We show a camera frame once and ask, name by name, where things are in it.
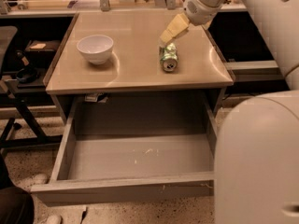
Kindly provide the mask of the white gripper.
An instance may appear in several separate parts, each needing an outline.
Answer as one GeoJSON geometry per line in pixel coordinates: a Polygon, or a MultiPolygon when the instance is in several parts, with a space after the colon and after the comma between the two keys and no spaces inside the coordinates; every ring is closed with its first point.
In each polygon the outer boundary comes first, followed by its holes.
{"type": "Polygon", "coordinates": [[[189,24],[202,25],[211,21],[221,9],[221,0],[185,0],[184,12],[175,16],[160,35],[160,44],[167,45],[185,32],[189,24]]]}

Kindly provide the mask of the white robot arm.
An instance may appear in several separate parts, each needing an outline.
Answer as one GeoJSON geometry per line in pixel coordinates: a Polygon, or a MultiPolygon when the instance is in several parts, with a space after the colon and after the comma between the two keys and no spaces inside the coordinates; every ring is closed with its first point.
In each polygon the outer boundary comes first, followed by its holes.
{"type": "MultiPolygon", "coordinates": [[[[223,121],[214,158],[215,224],[299,224],[299,0],[242,0],[288,84],[223,121]]],[[[162,46],[202,25],[224,0],[185,0],[162,46]]]]}

